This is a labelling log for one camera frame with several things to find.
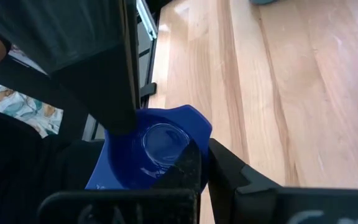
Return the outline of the patterned white teal cloth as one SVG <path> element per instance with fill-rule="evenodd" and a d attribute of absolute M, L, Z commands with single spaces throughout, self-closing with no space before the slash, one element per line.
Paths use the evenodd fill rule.
<path fill-rule="evenodd" d="M 43 138 L 58 134 L 63 110 L 0 85 L 0 113 L 32 126 Z"/>

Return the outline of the dark blue measuring cup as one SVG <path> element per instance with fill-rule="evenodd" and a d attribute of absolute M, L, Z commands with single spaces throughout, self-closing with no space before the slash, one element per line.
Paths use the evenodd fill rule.
<path fill-rule="evenodd" d="M 104 132 L 104 145 L 86 189 L 148 189 L 194 141 L 201 153 L 201 185 L 208 181 L 212 125 L 194 107 L 137 110 L 129 134 Z"/>

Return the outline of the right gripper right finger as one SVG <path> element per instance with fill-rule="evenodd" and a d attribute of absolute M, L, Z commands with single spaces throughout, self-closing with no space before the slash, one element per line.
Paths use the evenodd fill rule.
<path fill-rule="evenodd" d="M 215 224 L 270 224 L 276 206 L 273 180 L 215 139 L 209 140 L 209 195 Z"/>

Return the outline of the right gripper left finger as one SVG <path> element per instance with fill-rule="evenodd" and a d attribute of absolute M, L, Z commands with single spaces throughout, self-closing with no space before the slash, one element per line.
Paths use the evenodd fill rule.
<path fill-rule="evenodd" d="M 194 140 L 152 188 L 201 190 L 201 153 Z"/>

